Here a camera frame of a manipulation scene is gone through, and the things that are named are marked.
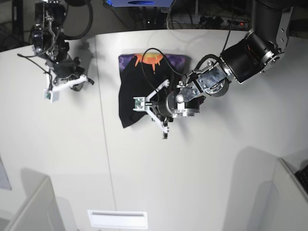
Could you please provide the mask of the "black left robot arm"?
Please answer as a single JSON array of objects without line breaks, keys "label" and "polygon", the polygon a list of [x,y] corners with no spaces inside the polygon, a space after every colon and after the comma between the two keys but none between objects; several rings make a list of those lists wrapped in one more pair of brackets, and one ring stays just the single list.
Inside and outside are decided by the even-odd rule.
[{"label": "black left robot arm", "polygon": [[136,112],[147,113],[166,139],[169,122],[200,112],[207,95],[221,97],[233,80],[244,83],[272,67],[284,56],[289,39],[293,8],[300,0],[255,0],[252,2],[251,29],[219,56],[204,56],[196,68],[174,83],[164,80],[146,97],[135,97]]}]

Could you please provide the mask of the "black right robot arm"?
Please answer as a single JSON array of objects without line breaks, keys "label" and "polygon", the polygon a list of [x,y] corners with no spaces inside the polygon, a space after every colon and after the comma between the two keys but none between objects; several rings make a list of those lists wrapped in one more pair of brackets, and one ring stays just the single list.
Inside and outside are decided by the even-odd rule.
[{"label": "black right robot arm", "polygon": [[69,55],[69,41],[83,38],[91,29],[93,22],[93,7],[89,0],[83,1],[89,11],[89,20],[85,30],[77,36],[67,36],[64,33],[64,23],[67,9],[60,0],[41,0],[35,4],[35,24],[31,32],[33,55],[17,56],[37,64],[32,58],[45,60],[47,69],[41,67],[47,75],[47,93],[70,88],[80,91],[83,84],[94,84],[94,80],[84,74],[80,66],[80,58]]}]

